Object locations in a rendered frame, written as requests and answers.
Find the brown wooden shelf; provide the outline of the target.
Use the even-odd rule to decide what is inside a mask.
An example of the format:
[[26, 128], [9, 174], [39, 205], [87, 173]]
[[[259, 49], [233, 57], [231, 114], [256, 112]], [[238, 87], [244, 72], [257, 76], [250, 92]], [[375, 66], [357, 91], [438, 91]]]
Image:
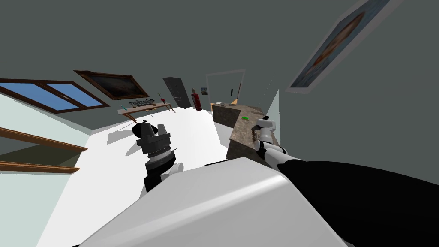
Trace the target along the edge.
[[[65, 150], [71, 150], [76, 152], [86, 151], [86, 147], [72, 145], [65, 142], [56, 141], [53, 139], [43, 138], [19, 132], [11, 129], [0, 127], [0, 136], [9, 139], [15, 139], [24, 142], [30, 142], [38, 145], [46, 145], [54, 148], [60, 148]], [[66, 167], [66, 166], [48, 166], [41, 164], [31, 163], [15, 163], [0, 161], [0, 171], [7, 172], [36, 172], [36, 173], [57, 173], [57, 174], [73, 174], [79, 170], [79, 167]]]

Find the grey framed portrait picture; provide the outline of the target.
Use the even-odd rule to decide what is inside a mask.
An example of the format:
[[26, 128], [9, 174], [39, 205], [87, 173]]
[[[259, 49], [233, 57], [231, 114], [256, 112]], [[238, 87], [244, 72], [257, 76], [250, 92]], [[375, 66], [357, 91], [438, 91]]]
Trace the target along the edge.
[[359, 0], [343, 13], [286, 88], [309, 93], [404, 0]]

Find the brown framed window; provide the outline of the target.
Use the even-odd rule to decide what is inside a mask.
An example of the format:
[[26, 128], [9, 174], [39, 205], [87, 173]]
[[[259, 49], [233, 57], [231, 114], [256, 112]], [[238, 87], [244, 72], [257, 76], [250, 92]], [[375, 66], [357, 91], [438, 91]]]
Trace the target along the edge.
[[109, 107], [73, 81], [0, 78], [0, 93], [53, 114]]

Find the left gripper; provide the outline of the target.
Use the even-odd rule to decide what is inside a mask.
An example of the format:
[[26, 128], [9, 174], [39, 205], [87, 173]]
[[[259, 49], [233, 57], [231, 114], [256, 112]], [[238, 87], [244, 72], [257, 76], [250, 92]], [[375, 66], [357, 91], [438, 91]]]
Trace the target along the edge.
[[144, 120], [142, 123], [137, 123], [132, 127], [132, 133], [138, 138], [144, 138], [146, 136], [168, 136], [164, 124], [158, 124], [157, 127]]

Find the dark painting in brown frame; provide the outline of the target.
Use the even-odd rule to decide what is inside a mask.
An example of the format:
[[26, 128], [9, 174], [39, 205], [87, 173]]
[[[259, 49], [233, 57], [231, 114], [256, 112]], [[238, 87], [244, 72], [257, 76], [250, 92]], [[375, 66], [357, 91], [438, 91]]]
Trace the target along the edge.
[[112, 100], [149, 97], [131, 75], [117, 75], [79, 70], [75, 70], [74, 72], [102, 91]]

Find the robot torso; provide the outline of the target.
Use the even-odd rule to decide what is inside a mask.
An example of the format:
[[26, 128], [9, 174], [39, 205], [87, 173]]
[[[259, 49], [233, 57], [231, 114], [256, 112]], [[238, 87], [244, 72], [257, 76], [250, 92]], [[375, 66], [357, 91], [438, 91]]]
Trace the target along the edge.
[[79, 247], [347, 247], [290, 180], [247, 158], [171, 175]]

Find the wooden console table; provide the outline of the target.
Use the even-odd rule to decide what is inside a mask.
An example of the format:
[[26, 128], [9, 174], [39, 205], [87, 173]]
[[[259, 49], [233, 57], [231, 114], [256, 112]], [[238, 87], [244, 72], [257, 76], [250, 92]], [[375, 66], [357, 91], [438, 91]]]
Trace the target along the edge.
[[169, 111], [175, 112], [175, 110], [172, 108], [171, 104], [167, 103], [161, 97], [160, 93], [158, 93], [158, 95], [160, 97], [160, 100], [162, 101], [161, 103], [152, 102], [152, 100], [149, 100], [147, 103], [145, 103], [143, 105], [140, 104], [140, 101], [130, 102], [130, 105], [132, 106], [131, 108], [125, 108], [125, 107], [121, 106], [123, 109], [117, 110], [117, 113], [118, 113], [118, 115], [122, 115], [122, 116], [127, 117], [128, 119], [132, 120], [134, 123], [137, 124], [136, 119], [131, 116], [132, 113], [146, 111], [149, 115], [151, 115], [149, 113], [149, 111], [152, 111], [152, 110], [157, 111], [157, 109], [161, 108], [161, 107], [166, 107]]

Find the red fire extinguisher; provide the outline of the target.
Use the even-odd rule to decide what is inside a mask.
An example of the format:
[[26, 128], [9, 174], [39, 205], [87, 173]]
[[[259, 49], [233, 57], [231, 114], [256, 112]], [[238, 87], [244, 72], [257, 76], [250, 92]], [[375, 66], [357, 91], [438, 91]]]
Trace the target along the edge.
[[201, 111], [202, 110], [201, 101], [199, 95], [196, 93], [194, 88], [192, 88], [191, 98], [193, 101], [193, 105], [192, 105], [193, 108], [197, 111]]

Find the black fridge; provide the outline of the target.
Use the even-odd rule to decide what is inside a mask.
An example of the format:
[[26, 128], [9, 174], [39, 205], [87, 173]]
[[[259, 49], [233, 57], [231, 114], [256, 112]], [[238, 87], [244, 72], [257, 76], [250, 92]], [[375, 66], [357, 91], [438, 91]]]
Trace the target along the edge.
[[181, 78], [167, 77], [163, 80], [178, 107], [183, 109], [192, 107]]

